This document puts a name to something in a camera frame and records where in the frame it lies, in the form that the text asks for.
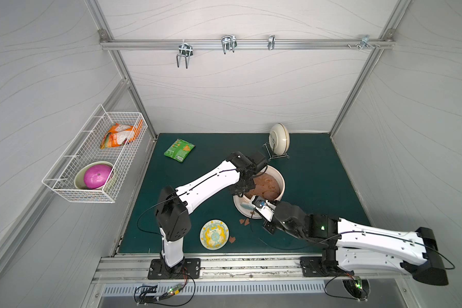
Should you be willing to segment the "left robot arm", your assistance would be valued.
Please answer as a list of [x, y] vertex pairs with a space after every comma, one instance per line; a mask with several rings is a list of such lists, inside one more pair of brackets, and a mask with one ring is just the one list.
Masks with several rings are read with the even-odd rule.
[[267, 167], [265, 156], [231, 153], [210, 172], [177, 188], [167, 186], [155, 205], [155, 218], [162, 238], [160, 257], [151, 262], [148, 278], [155, 280], [199, 277], [200, 259], [185, 260], [184, 237], [191, 230], [190, 215], [206, 200], [228, 188], [243, 195], [255, 187], [254, 178]]

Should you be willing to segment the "white ceramic pot with mud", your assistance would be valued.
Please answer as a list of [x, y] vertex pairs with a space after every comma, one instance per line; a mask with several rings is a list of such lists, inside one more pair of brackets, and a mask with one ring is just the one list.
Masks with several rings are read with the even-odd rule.
[[286, 183], [282, 174], [272, 166], [267, 166], [260, 172], [260, 176], [254, 178], [255, 188], [247, 192], [243, 197], [233, 196], [236, 209], [250, 219], [261, 219], [257, 212], [243, 210], [240, 204], [252, 204], [254, 196], [260, 196], [268, 201], [280, 201], [286, 189]]

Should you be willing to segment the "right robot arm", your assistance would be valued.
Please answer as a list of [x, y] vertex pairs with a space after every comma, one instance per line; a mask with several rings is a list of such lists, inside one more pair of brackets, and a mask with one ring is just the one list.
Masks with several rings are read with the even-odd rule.
[[420, 227], [401, 232], [369, 227], [345, 218], [306, 214], [300, 207], [284, 201], [257, 199], [255, 211], [270, 234], [281, 230], [290, 236], [322, 247], [322, 256], [312, 267], [328, 277], [353, 274], [358, 270], [400, 272], [431, 286], [449, 283], [448, 268], [438, 251], [432, 229]]

